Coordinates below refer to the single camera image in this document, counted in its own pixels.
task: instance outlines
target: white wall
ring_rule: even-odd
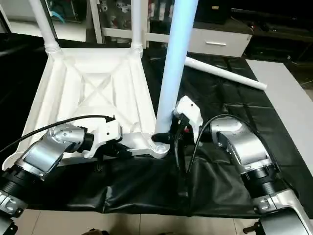
[[[9,20],[36,21],[28,0],[0,0]]]
[[[12,31],[10,22],[9,22],[9,20],[6,17],[6,14],[5,14],[1,4],[0,4],[0,14],[3,16],[3,18],[5,20],[5,22],[0,22],[0,33],[5,33],[6,32],[5,25],[7,25],[9,27],[9,29]]]

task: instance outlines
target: black cable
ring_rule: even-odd
[[[174,153],[175,153],[176,165],[177,165],[178,170],[183,174],[185,174],[186,172],[183,172],[183,170],[180,167],[178,145],[179,145],[180,135],[184,131],[185,127],[186,125],[180,122],[180,124],[178,125],[177,132],[175,134],[175,139],[174,139]]]
[[[212,121],[214,121],[215,119],[218,119],[218,118],[223,118],[223,117],[224,117],[224,118],[225,118],[225,117],[230,117],[230,118],[232,117],[232,118],[235,118],[236,120],[238,120],[238,121],[244,123],[244,124],[250,129],[250,131],[251,131],[252,133],[254,133],[254,134],[260,139],[260,141],[261,141],[262,144],[264,145],[266,151],[268,152],[268,154],[270,154],[271,159],[273,159],[275,165],[277,166],[278,171],[281,171],[279,165],[277,164],[277,159],[275,158],[274,154],[269,150],[268,145],[266,144],[266,142],[264,141],[264,139],[261,137],[260,133],[259,133],[257,130],[255,130],[254,128],[252,128],[252,126],[251,126],[248,122],[246,122],[245,120],[243,120],[243,119],[241,119],[241,118],[239,118],[239,117],[237,117],[237,116],[234,116],[234,115],[231,115],[231,114],[220,114],[220,115],[217,115],[217,116],[211,118],[209,121],[207,121],[207,122],[205,123],[205,125],[203,126],[203,128],[201,129],[201,131],[200,131],[200,133],[199,133],[199,136],[198,136],[198,138],[197,138],[197,141],[196,141],[196,145],[195,145],[195,148],[194,148],[194,151],[193,151],[191,160],[190,160],[190,164],[189,164],[189,167],[188,167],[188,170],[187,170],[187,175],[188,175],[188,174],[190,173],[190,171],[191,171],[191,167],[192,167],[193,162],[194,162],[194,160],[195,160],[196,151],[197,151],[197,149],[198,149],[198,147],[199,147],[200,139],[201,139],[201,136],[203,135],[204,131],[206,130],[206,128],[208,127],[208,125],[211,124]]]
[[[189,167],[188,167],[188,169],[187,169],[187,175],[190,174],[191,167],[192,167],[192,165],[193,165],[193,163],[194,163],[194,161],[195,161],[196,151],[197,151],[197,149],[198,149],[201,136],[203,135],[205,129],[208,127],[209,124],[211,124],[212,121],[214,121],[214,120],[217,119],[217,118],[226,117],[225,115],[227,115],[227,114],[220,114],[220,115],[217,115],[217,116],[211,118],[209,121],[207,121],[207,122],[205,123],[205,125],[203,126],[202,130],[200,131],[200,133],[199,133],[199,135],[198,135],[198,138],[197,138],[197,141],[196,141],[196,145],[195,145],[194,151],[193,151],[193,153],[192,153],[192,157],[191,157],[191,160],[190,160],[190,163],[189,163]]]
[[[109,116],[105,116],[105,115],[85,115],[85,116],[79,116],[79,117],[69,118],[69,119],[66,119],[66,120],[63,120],[63,121],[58,121],[58,122],[56,122],[56,123],[50,124],[50,125],[48,125],[48,126],[44,126],[44,127],[42,127],[42,128],[39,128],[39,129],[37,129],[37,130],[35,130],[35,131],[32,131],[32,132],[30,132],[30,133],[28,133],[28,134],[22,136],[22,137],[19,138],[18,140],[16,140],[16,141],[10,143],[10,144],[7,145],[6,147],[4,147],[2,150],[0,150],[0,153],[3,152],[4,150],[8,149],[9,147],[11,147],[11,146],[13,146],[13,145],[15,145],[15,144],[17,144],[17,143],[19,143],[19,142],[21,142],[21,141],[27,139],[28,137],[31,137],[31,136],[33,136],[33,135],[35,135],[35,134],[37,134],[37,133],[39,133],[39,132],[41,132],[41,131],[47,130],[47,129],[51,128],[51,127],[58,126],[58,125],[62,125],[62,124],[65,124],[65,123],[67,123],[67,122],[70,122],[70,121],[75,121],[75,120],[85,119],[85,118],[94,118],[94,117],[95,117],[95,118],[99,118],[99,117],[100,117],[100,118],[104,118],[107,122],[115,120],[115,118],[109,117]]]

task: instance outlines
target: white pole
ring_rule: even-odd
[[[141,41],[141,3],[140,0],[132,0],[132,50],[138,52],[142,57],[142,41]]]
[[[175,0],[155,133],[170,130],[198,0]]]
[[[59,44],[55,41],[49,21],[45,15],[44,8],[40,0],[29,0],[31,8],[35,14],[35,18],[41,34],[45,41],[45,50],[47,53],[56,52],[60,50]]]
[[[257,88],[257,89],[260,89],[263,91],[267,87],[267,85],[262,83],[262,82],[254,81],[254,80],[249,79],[247,77],[243,77],[243,76],[235,74],[233,72],[229,72],[227,70],[220,69],[220,68],[215,67],[213,65],[209,65],[209,64],[206,64],[206,63],[201,62],[199,60],[192,59],[190,57],[186,57],[185,65],[192,67],[194,69],[201,70],[203,72],[208,72],[208,73],[214,74],[216,76],[223,77],[223,78],[226,78],[226,79],[234,81],[234,82],[239,82],[241,84],[245,84],[247,86],[254,87],[254,88]]]

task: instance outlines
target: drawer handle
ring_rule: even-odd
[[[221,46],[221,47],[224,47],[224,46],[227,45],[226,43],[215,43],[215,42],[205,42],[205,44],[207,44],[207,45],[216,45],[216,46]]]

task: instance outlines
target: black leather mat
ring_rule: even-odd
[[[0,36],[2,132],[0,146],[18,138],[23,130],[46,54],[40,38]],[[62,47],[99,47],[60,41]],[[157,110],[164,51],[145,51],[142,58],[155,111]],[[243,59],[191,55],[223,69],[255,79]],[[204,121],[217,114],[237,115],[257,128],[276,156],[286,179],[297,189],[301,203],[313,218],[313,178],[264,92],[216,76],[185,68],[179,97],[189,96],[201,109]],[[187,161],[192,146],[186,150]],[[2,154],[2,160],[15,150]],[[178,196],[179,174],[174,155],[164,159],[148,156],[106,160],[101,173],[95,164],[59,167],[35,192],[30,207],[44,210],[97,211],[202,215],[214,217],[258,217],[253,211],[236,168],[228,156],[211,143],[199,149],[192,168],[190,197]]]

